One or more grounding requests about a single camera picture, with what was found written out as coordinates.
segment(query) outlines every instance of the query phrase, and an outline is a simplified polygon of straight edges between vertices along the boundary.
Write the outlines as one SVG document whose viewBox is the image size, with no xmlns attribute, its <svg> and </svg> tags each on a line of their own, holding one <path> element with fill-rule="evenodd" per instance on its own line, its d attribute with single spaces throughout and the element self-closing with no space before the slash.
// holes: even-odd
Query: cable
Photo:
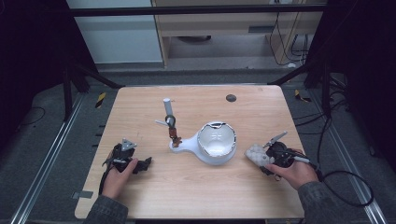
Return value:
<svg viewBox="0 0 396 224">
<path fill-rule="evenodd" d="M 344 102 L 344 101 L 338 102 L 336 105 L 334 105 L 334 106 L 332 107 L 332 109 L 335 108 L 336 106 L 340 105 L 340 103 L 343 103 L 343 102 Z M 321 132 L 321 135 L 320 135 L 320 138 L 319 138 L 319 142 L 318 142 L 318 151 L 317 151 L 317 163 L 318 163 L 317 168 L 318 168 L 318 169 L 317 169 L 317 172 L 318 172 L 319 174 L 322 174 L 321 169 L 320 169 L 320 149 L 321 149 L 321 144 L 322 144 L 322 141 L 323 141 L 324 133 L 326 132 L 326 126 L 328 125 L 328 123 L 329 123 L 331 120 L 332 120 L 332 117 L 328 117 L 328 118 L 326 119 L 325 124 L 324 124 L 323 129 L 322 129 L 322 132 Z M 367 186 L 367 188 L 370 190 L 370 199 L 369 199 L 366 203 L 353 203 L 353 202 L 348 201 L 347 199 L 343 198 L 340 194 L 338 194 L 337 192 L 335 192 L 335 190 L 332 189 L 332 188 L 330 187 L 330 185 L 325 181 L 327 177 L 329 177 L 329 176 L 331 176 L 331 175 L 335 175 L 335 174 L 347 174 L 347 175 L 353 175 L 353 176 L 357 177 L 357 178 L 358 178 L 361 182 L 363 182 L 363 183 Z M 351 172 L 349 172 L 349 171 L 343 171 L 343 170 L 331 171 L 331 172 L 327 173 L 326 175 L 324 175 L 323 177 L 319 176 L 319 180 L 320 180 L 321 182 L 323 182 L 323 183 L 326 185 L 326 187 L 327 187 L 337 198 L 339 198 L 341 201 L 343 201 L 344 203 L 347 203 L 347 204 L 349 204 L 349 205 L 352 205 L 352 206 L 355 206 L 355 207 L 364 207 L 364 206 L 367 206 L 367 205 L 369 205 L 370 203 L 372 203 L 373 200 L 374 200 L 374 191 L 373 191 L 373 189 L 371 188 L 371 186 L 367 183 L 367 181 L 364 180 L 361 176 L 356 175 L 356 174 L 353 174 L 353 173 L 351 173 Z"/>
<path fill-rule="evenodd" d="M 280 30 L 279 30 L 279 23 L 278 23 L 278 20 L 279 20 L 279 12 L 276 13 L 276 20 L 275 20 L 274 29 L 273 29 L 272 33 L 270 34 L 270 48 L 271 48 L 271 51 L 273 52 L 275 61 L 276 61 L 277 65 L 287 65 L 287 64 L 289 64 L 289 63 L 298 62 L 298 60 L 293 60 L 293 59 L 289 58 L 289 56 L 288 56 L 288 54 L 287 54 L 287 52 L 286 52 L 285 44 L 283 43 L 282 35 L 281 35 L 281 33 L 280 33 Z M 278 32 L 278 34 L 279 34 L 279 39 L 280 39 L 280 43 L 282 44 L 283 53 L 285 54 L 286 58 L 289 59 L 289 62 L 288 62 L 288 63 L 279 63 L 279 62 L 276 60 L 275 52 L 274 52 L 274 49 L 272 48 L 272 36 L 273 36 L 273 33 L 274 33 L 275 28 L 277 28 L 277 32 Z"/>
<path fill-rule="evenodd" d="M 39 120 L 43 119 L 44 116 L 46 115 L 46 110 L 43 107 L 41 107 L 41 106 L 33 106 L 32 109 L 41 109 L 43 111 L 43 114 L 40 116 L 40 118 L 38 118 L 38 119 L 36 119 L 34 121 L 31 121 L 31 122 L 22 123 L 21 125 L 34 124 L 34 123 L 38 122 Z"/>
<path fill-rule="evenodd" d="M 0 16 L 3 15 L 3 13 L 6 11 L 6 4 L 4 3 L 4 1 L 5 1 L 5 0 L 2 0 L 2 1 L 1 1 L 3 8 L 2 8 L 1 11 L 0 11 Z"/>
<path fill-rule="evenodd" d="M 329 177 L 330 175 L 336 175 L 336 174 L 347 174 L 347 175 L 352 175 L 355 176 L 356 178 L 358 178 L 361 182 L 363 182 L 366 187 L 370 190 L 370 199 L 366 202 L 366 203 L 353 203 L 351 201 L 348 201 L 347 199 L 343 198 L 341 195 L 339 195 L 337 192 L 335 192 L 334 189 L 332 189 L 328 183 L 326 183 L 326 177 Z M 349 205 L 355 206 L 355 207 L 364 207 L 369 205 L 370 203 L 373 202 L 374 200 L 374 191 L 372 189 L 372 187 L 369 185 L 369 183 L 367 183 L 367 181 L 365 179 L 363 179 L 361 176 L 353 174 L 349 171 L 343 171 L 343 170 L 336 170 L 336 171 L 332 171 L 329 172 L 328 174 L 323 176 L 322 182 L 327 186 L 327 188 L 337 197 L 339 198 L 341 201 L 343 201 L 344 203 L 347 203 Z"/>
</svg>

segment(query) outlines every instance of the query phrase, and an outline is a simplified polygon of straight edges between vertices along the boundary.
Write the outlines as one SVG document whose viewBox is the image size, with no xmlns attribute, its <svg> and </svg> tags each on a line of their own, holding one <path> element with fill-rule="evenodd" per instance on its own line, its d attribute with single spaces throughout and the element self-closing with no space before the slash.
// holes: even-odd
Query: person's right hand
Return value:
<svg viewBox="0 0 396 224">
<path fill-rule="evenodd" d="M 315 173 L 314 168 L 302 161 L 294 161 L 294 163 L 288 168 L 283 168 L 274 164 L 267 164 L 265 165 L 265 168 L 272 173 L 285 178 L 294 189 L 298 189 L 306 183 L 318 181 L 318 176 L 317 173 Z"/>
</svg>

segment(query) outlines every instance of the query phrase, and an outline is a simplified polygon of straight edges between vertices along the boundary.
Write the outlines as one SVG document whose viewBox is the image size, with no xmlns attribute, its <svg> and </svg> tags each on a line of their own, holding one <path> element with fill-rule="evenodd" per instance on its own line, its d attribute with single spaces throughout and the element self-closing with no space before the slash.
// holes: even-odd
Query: hand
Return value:
<svg viewBox="0 0 396 224">
<path fill-rule="evenodd" d="M 294 149 L 294 151 L 303 153 L 299 149 Z M 285 178 L 294 189 L 298 189 L 306 183 L 318 181 L 318 176 L 314 168 L 302 161 L 294 161 L 288 168 L 283 168 L 274 164 L 267 164 L 265 168 Z"/>
<path fill-rule="evenodd" d="M 134 158 L 129 162 L 128 166 L 125 170 L 120 173 L 116 167 L 113 167 L 109 172 L 105 180 L 105 184 L 103 185 L 102 195 L 107 198 L 116 200 L 128 182 L 129 176 L 132 174 L 132 171 L 137 165 L 137 158 Z"/>
</svg>

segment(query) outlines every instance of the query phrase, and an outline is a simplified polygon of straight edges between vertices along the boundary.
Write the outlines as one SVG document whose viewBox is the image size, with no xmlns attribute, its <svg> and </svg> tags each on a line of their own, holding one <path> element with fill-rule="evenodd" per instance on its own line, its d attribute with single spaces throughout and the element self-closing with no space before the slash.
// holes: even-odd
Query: gray sleeve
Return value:
<svg viewBox="0 0 396 224">
<path fill-rule="evenodd" d="M 90 213 L 84 220 L 88 223 L 120 223 L 123 224 L 128 216 L 128 208 L 123 204 L 100 195 L 93 204 Z"/>
<path fill-rule="evenodd" d="M 338 206 L 325 188 L 326 186 L 320 182 L 306 183 L 298 188 L 306 223 L 349 223 L 344 217 L 340 217 Z"/>
</svg>

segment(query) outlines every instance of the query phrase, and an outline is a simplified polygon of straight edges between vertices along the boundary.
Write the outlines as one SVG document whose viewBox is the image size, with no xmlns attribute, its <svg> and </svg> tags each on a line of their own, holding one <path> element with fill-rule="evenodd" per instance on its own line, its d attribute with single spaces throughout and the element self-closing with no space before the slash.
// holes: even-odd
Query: white cabinet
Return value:
<svg viewBox="0 0 396 224">
<path fill-rule="evenodd" d="M 151 7 L 150 0 L 67 0 L 70 8 Z M 153 16 L 76 17 L 94 62 L 163 63 Z"/>
</svg>

